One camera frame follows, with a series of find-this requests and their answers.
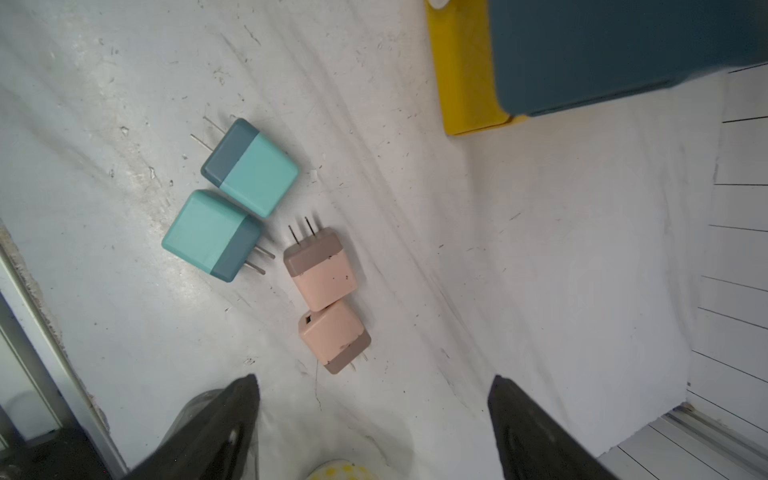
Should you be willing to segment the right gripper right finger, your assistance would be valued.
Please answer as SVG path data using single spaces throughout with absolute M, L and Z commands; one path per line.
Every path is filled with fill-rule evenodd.
M 506 479 L 615 477 L 513 380 L 495 376 L 487 403 Z

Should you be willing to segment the pink plug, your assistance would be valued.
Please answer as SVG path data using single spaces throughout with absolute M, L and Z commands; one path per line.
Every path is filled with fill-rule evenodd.
M 283 252 L 283 262 L 311 312 L 319 312 L 358 288 L 358 280 L 339 235 L 331 228 L 307 229 Z
M 345 300 L 318 312 L 307 312 L 299 320 L 298 333 L 318 362 L 333 375 L 371 344 L 363 322 Z

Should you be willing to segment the teal yellow drawer cabinet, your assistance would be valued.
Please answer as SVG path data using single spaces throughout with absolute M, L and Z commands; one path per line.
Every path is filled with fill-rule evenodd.
M 763 1 L 429 1 L 425 9 L 451 136 L 767 58 Z

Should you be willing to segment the patterned yellow blue plate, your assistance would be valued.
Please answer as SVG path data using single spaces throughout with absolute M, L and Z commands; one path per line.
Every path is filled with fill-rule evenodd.
M 332 460 L 316 467 L 306 480 L 378 480 L 369 468 L 349 460 Z

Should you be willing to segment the teal plug center lower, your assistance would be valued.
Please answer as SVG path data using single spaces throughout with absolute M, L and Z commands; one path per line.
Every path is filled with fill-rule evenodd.
M 262 223 L 246 210 L 209 190 L 193 191 L 162 239 L 162 247 L 221 281 L 232 282 L 247 266 L 266 271 L 249 260 L 257 251 L 275 255 L 259 245 Z

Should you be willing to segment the teal plug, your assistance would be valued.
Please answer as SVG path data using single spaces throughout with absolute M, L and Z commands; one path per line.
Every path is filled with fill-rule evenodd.
M 297 164 L 243 118 L 220 132 L 202 176 L 250 212 L 269 217 L 298 178 Z
M 266 271 L 249 260 L 257 251 L 275 255 L 259 245 L 262 223 L 246 210 L 209 190 L 193 191 L 162 239 L 162 247 L 221 281 L 232 282 L 247 266 Z

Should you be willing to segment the teal plug center upper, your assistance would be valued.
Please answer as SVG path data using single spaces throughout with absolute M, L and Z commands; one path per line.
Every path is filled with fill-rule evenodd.
M 220 132 L 202 176 L 250 212 L 269 217 L 298 178 L 297 164 L 243 118 Z

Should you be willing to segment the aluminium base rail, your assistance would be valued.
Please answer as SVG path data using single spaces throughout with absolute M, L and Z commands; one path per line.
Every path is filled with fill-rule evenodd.
M 1 325 L 1 333 L 57 425 L 79 427 L 111 477 L 124 478 L 128 467 L 105 417 L 52 330 L 40 288 L 6 227 L 1 228 L 1 295 L 14 319 Z

